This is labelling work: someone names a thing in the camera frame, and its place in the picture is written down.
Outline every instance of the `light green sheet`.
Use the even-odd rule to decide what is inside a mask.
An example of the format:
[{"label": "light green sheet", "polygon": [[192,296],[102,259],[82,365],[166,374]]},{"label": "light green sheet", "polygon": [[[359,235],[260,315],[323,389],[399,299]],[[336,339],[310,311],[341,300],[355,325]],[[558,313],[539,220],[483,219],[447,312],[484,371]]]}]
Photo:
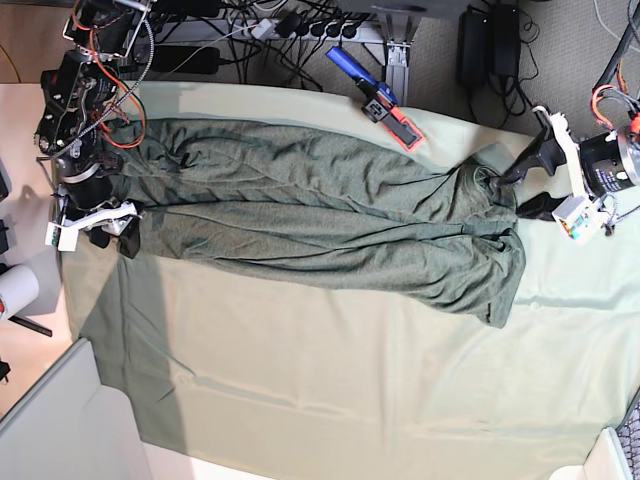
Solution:
[{"label": "light green sheet", "polygon": [[[331,95],[149,83],[142,98],[152,117],[301,124],[396,148]],[[428,137],[415,158],[430,166],[528,142],[406,113]],[[624,197],[623,208],[640,192]],[[556,225],[521,222],[527,267],[503,330],[397,294],[130,261],[86,242],[63,275],[103,381],[156,388],[132,398],[145,441],[181,432],[161,446],[281,479],[546,479],[582,463],[640,384],[639,230],[640,216],[579,248]],[[128,353],[113,355],[117,345]]]}]

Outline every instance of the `green cloth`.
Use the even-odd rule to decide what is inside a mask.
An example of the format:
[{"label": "green cloth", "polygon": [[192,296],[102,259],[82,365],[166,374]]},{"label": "green cloth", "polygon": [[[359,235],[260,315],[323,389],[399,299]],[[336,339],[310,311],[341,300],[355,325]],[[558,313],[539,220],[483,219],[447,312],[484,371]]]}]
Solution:
[{"label": "green cloth", "polygon": [[525,256],[513,191],[490,186],[488,167],[436,174],[344,135],[206,119],[150,121],[140,147],[118,153],[116,195],[146,206],[143,251],[507,320]]}]

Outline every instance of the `orange wire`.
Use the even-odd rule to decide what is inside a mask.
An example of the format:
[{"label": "orange wire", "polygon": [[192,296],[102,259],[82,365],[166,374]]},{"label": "orange wire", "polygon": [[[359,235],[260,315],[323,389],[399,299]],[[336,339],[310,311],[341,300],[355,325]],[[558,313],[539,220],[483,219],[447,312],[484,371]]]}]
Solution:
[{"label": "orange wire", "polygon": [[[100,61],[100,57],[98,55],[98,53],[96,52],[95,46],[94,46],[94,30],[91,30],[89,32],[89,49],[91,50],[91,54],[93,56],[93,58],[96,61],[96,65],[98,65],[98,68],[102,71],[102,73],[104,73],[107,78],[109,78],[112,82],[114,82],[118,88],[120,88],[122,91],[126,92],[127,89],[124,86],[124,84],[116,77],[114,77],[113,75],[111,75],[106,68],[104,68],[104,65],[102,65],[102,62]],[[105,133],[102,134],[102,136],[105,138],[105,140],[107,140],[107,142],[109,142],[111,145],[113,145],[116,148],[122,148],[122,149],[128,149],[128,148],[135,148],[138,145],[140,145],[142,143],[142,140],[144,139],[146,130],[147,130],[147,124],[144,118],[144,112],[142,110],[142,106],[138,103],[138,101],[135,99],[135,97],[133,96],[129,96],[128,97],[129,100],[131,100],[133,102],[133,104],[136,106],[136,109],[138,110],[138,114],[140,115],[140,123],[142,124],[142,132],[140,133],[140,136],[134,140],[132,143],[127,143],[127,144],[120,144],[115,142],[113,139],[111,139],[108,135],[106,135]]]},{"label": "orange wire", "polygon": [[607,84],[607,85],[601,85],[600,87],[595,89],[595,91],[593,92],[593,95],[591,96],[591,110],[593,111],[593,114],[596,116],[596,118],[600,123],[606,126],[609,130],[613,130],[613,124],[609,121],[607,117],[602,115],[598,110],[598,102],[602,100],[602,98],[598,98],[598,97],[600,96],[603,90],[606,90],[608,88],[615,88],[615,87],[613,85]]}]

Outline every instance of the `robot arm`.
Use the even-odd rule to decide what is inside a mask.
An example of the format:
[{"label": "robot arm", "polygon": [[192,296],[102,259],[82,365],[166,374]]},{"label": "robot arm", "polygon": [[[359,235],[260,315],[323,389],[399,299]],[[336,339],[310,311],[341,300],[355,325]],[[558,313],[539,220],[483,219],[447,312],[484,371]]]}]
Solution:
[{"label": "robot arm", "polygon": [[139,249],[140,212],[113,197],[109,178],[121,169],[122,161],[95,147],[99,125],[131,95],[150,66],[152,58],[134,88],[116,100],[119,85],[106,72],[115,72],[118,62],[129,55],[143,25],[153,42],[147,21],[151,0],[144,2],[76,2],[63,32],[74,41],[75,49],[65,53],[58,70],[42,74],[45,111],[35,139],[46,155],[39,161],[50,160],[59,181],[54,185],[56,218],[46,240],[59,250],[75,249],[81,230],[102,247],[111,237],[119,238],[120,251],[131,257]]},{"label": "robot arm", "polygon": [[636,134],[631,129],[612,130],[576,143],[564,115],[549,115],[541,106],[535,107],[534,113],[543,119],[543,130],[498,183],[519,183],[534,167],[542,167],[552,177],[558,166],[566,164],[571,195],[558,200],[547,193],[540,194],[523,206],[525,216],[555,220],[578,244],[584,244],[603,228],[612,233],[618,218],[605,206],[606,199],[640,185],[640,144]]}]

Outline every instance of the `metal stand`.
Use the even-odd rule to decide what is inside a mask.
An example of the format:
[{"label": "metal stand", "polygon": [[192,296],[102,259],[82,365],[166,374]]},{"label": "metal stand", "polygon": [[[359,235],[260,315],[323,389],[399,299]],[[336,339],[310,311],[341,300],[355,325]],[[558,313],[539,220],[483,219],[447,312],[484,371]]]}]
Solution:
[{"label": "metal stand", "polygon": [[384,14],[378,19],[385,39],[385,82],[403,107],[409,95],[409,52],[420,17]]}]

